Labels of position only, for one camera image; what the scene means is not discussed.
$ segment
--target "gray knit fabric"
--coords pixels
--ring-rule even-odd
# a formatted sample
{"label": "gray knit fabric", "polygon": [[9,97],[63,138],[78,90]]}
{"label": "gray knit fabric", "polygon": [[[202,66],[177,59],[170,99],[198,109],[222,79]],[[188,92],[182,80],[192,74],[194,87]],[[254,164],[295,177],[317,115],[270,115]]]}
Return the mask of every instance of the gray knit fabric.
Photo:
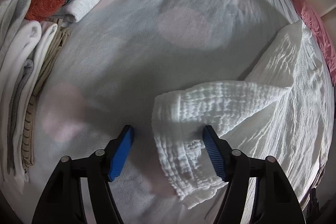
{"label": "gray knit fabric", "polygon": [[31,0],[11,0],[0,26],[0,68],[14,36],[28,11]]}
{"label": "gray knit fabric", "polygon": [[11,167],[14,166],[13,159],[13,134],[16,127],[17,108],[21,96],[21,92],[25,87],[30,75],[34,69],[34,62],[27,59],[20,70],[19,76],[14,85],[14,91],[9,104],[8,126],[7,126],[7,171],[10,172]]}

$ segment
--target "polka dot bed sheet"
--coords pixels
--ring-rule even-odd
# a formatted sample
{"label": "polka dot bed sheet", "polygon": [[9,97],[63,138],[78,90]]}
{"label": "polka dot bed sheet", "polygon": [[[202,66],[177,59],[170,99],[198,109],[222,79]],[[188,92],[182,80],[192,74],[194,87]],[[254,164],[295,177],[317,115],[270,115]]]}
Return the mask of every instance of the polka dot bed sheet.
{"label": "polka dot bed sheet", "polygon": [[[158,159],[154,99],[200,83],[243,80],[277,32],[298,20],[291,0],[101,0],[71,25],[38,101],[35,165],[23,195],[1,188],[7,201],[30,223],[63,155],[87,157],[130,124],[134,144],[110,186],[124,223],[210,223],[223,192],[190,210],[179,202]],[[325,89],[332,94],[331,82]],[[87,221],[95,223],[82,185]]]}

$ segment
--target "silver screw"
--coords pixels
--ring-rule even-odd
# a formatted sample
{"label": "silver screw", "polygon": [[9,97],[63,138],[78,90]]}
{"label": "silver screw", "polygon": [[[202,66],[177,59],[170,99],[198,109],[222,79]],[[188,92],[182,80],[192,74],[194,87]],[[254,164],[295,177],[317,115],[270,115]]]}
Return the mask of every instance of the silver screw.
{"label": "silver screw", "polygon": [[232,153],[233,156],[240,156],[242,154],[242,152],[238,149],[232,150],[231,153]]}
{"label": "silver screw", "polygon": [[95,152],[96,156],[103,156],[105,154],[105,150],[104,149],[99,149]]}
{"label": "silver screw", "polygon": [[268,157],[267,157],[267,160],[268,160],[269,162],[275,162],[275,161],[276,161],[276,159],[275,159],[273,156],[268,156]]}
{"label": "silver screw", "polygon": [[61,158],[61,162],[67,162],[68,160],[70,160],[71,158],[69,156],[63,156]]}

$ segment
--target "striped beige garment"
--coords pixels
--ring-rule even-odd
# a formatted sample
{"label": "striped beige garment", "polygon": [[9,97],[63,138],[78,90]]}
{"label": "striped beige garment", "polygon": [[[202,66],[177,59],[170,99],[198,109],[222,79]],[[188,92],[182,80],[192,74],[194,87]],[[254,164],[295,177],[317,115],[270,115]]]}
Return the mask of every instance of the striped beige garment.
{"label": "striped beige garment", "polygon": [[70,36],[70,29],[61,27],[61,19],[49,19],[50,21],[58,24],[56,34],[48,48],[47,54],[44,58],[43,65],[39,76],[37,78],[35,87],[29,99],[25,125],[22,138],[22,165],[25,170],[34,164],[34,120],[36,111],[36,97],[38,96],[43,83],[46,81],[53,65],[60,53],[62,47]]}

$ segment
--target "blue gripper pad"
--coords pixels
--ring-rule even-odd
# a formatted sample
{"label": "blue gripper pad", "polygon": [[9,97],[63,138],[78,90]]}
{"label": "blue gripper pad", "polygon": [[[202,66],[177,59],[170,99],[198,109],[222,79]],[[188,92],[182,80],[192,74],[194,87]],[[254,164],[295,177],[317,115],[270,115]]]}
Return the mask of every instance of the blue gripper pad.
{"label": "blue gripper pad", "polygon": [[215,144],[207,128],[204,128],[203,130],[203,142],[209,154],[212,166],[215,169],[216,175],[219,176],[222,180],[225,180],[225,160],[219,152],[217,145]]}
{"label": "blue gripper pad", "polygon": [[120,145],[117,148],[114,157],[111,159],[109,172],[110,181],[113,181],[116,177],[118,177],[124,167],[126,158],[133,143],[133,134],[133,129],[130,128],[120,142]]}

